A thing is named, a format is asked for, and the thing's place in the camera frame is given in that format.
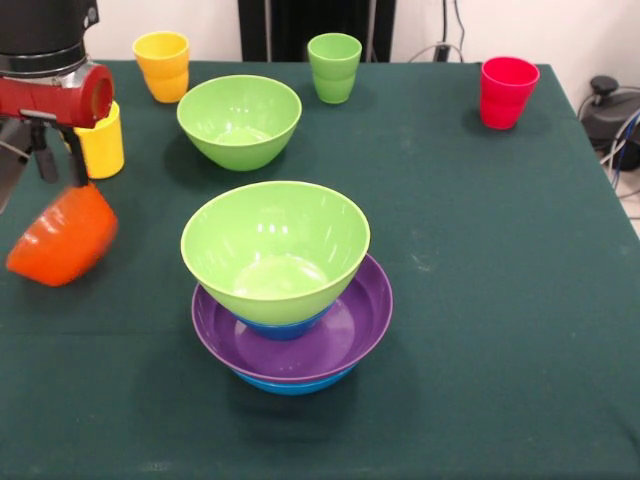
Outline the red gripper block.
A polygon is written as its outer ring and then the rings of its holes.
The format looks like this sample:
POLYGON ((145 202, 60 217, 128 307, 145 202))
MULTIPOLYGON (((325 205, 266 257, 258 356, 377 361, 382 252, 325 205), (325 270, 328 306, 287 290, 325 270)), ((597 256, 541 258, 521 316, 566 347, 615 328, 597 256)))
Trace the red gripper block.
MULTIPOLYGON (((62 127, 70 152, 70 173, 75 187, 89 184, 80 138, 71 127, 90 129, 105 118, 114 97, 113 77, 100 64, 82 64, 59 77, 41 79, 1 78, 1 114, 21 119, 41 119, 62 127)), ((40 177, 46 183, 59 179, 54 155, 48 146, 45 126, 31 123, 30 149, 40 177)))

